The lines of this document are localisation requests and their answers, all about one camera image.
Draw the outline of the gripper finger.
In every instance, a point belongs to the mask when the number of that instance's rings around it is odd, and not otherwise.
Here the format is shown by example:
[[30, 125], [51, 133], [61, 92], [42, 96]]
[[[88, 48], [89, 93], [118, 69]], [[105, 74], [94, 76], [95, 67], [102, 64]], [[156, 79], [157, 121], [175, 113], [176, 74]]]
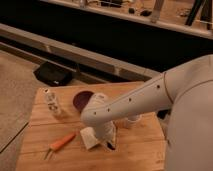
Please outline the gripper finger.
[[97, 139], [99, 145], [101, 145], [102, 147], [106, 148], [106, 141], [102, 140], [102, 139]]
[[116, 149], [116, 144], [117, 144], [117, 133], [113, 133], [113, 137], [110, 140], [110, 143], [115, 147]]

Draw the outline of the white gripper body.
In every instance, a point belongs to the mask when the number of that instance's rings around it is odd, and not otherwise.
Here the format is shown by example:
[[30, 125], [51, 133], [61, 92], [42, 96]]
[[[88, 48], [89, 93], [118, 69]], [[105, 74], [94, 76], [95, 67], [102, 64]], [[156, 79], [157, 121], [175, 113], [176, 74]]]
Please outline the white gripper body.
[[111, 138], [113, 137], [113, 133], [115, 132], [116, 126], [112, 121], [94, 127], [95, 137], [107, 142], [110, 142]]

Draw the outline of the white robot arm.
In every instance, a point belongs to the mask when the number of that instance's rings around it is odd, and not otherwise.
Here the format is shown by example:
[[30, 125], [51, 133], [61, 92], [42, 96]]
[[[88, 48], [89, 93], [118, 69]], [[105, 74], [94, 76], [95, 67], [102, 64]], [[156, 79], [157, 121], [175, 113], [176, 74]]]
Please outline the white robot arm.
[[112, 101], [89, 103], [81, 119], [96, 127], [167, 109], [164, 170], [213, 171], [213, 54], [167, 70]]

